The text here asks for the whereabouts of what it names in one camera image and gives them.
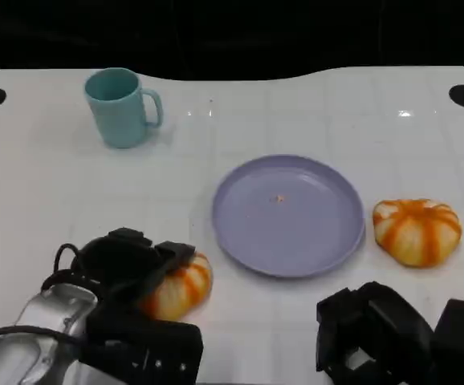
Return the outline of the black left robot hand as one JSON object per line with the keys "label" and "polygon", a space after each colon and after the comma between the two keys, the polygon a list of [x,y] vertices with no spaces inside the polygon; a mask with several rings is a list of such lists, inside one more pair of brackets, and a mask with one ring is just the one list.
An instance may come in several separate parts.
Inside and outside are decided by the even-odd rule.
{"label": "black left robot hand", "polygon": [[193,245],[174,241],[154,244],[142,232],[119,228],[89,241],[71,268],[98,282],[118,302],[127,302],[154,318],[153,295],[161,283],[193,259]]}

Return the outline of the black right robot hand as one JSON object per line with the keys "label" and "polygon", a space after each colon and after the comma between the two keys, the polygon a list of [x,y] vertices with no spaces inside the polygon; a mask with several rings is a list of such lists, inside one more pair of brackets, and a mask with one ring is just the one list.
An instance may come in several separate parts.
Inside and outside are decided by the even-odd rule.
{"label": "black right robot hand", "polygon": [[433,330],[394,289],[342,289],[316,304],[316,318],[315,368],[334,384],[429,381]]}

